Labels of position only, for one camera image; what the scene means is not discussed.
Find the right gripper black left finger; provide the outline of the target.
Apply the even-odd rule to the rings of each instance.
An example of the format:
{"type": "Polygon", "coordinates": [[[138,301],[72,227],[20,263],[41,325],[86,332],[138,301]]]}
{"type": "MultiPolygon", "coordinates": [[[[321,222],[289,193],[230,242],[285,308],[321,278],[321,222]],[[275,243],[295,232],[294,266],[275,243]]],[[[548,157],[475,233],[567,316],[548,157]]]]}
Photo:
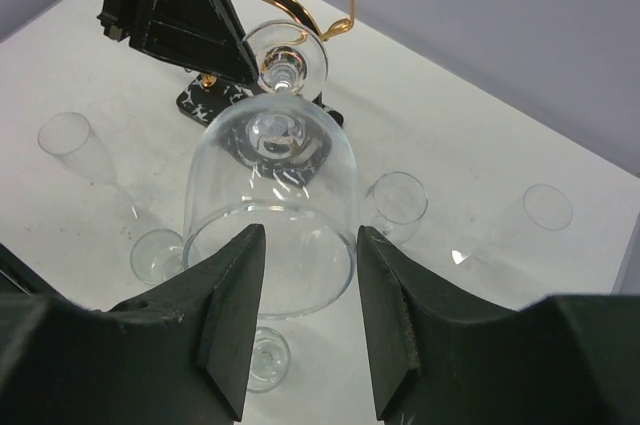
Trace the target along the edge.
{"type": "Polygon", "coordinates": [[[5,424],[233,424],[245,403],[265,267],[252,224],[108,311],[1,253],[5,424]]]}

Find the clear wine glass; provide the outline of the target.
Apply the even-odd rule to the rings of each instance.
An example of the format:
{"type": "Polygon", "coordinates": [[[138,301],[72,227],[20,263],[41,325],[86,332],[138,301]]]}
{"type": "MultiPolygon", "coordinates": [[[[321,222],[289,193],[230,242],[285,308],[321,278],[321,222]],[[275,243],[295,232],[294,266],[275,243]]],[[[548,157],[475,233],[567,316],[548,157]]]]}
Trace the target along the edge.
{"type": "Polygon", "coordinates": [[[366,190],[360,205],[361,224],[402,245],[418,230],[428,205],[428,194],[419,179],[405,171],[387,172],[366,190]]]}
{"type": "Polygon", "coordinates": [[[320,38],[290,20],[244,38],[257,90],[207,127],[187,182],[182,262],[191,267],[251,224],[266,234],[258,315],[300,317],[333,304],[356,268],[357,165],[318,104],[328,76],[320,38]]]}

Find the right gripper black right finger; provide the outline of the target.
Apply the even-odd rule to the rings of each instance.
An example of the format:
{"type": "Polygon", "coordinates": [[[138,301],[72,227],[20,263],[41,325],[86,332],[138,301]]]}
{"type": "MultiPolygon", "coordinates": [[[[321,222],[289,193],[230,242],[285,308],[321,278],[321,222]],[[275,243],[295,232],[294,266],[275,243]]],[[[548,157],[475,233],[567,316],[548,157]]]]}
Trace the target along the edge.
{"type": "Polygon", "coordinates": [[[387,424],[635,424],[639,300],[552,295],[513,311],[361,227],[357,271],[387,424]]]}

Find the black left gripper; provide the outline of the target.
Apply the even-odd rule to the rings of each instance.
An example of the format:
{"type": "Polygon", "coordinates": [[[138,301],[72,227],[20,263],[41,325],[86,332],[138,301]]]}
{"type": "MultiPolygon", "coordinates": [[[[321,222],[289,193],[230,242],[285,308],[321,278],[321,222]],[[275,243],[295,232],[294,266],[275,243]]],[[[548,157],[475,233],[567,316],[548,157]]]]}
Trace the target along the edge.
{"type": "Polygon", "coordinates": [[[258,79],[231,0],[104,0],[98,15],[112,40],[160,61],[240,85],[258,79]]]}

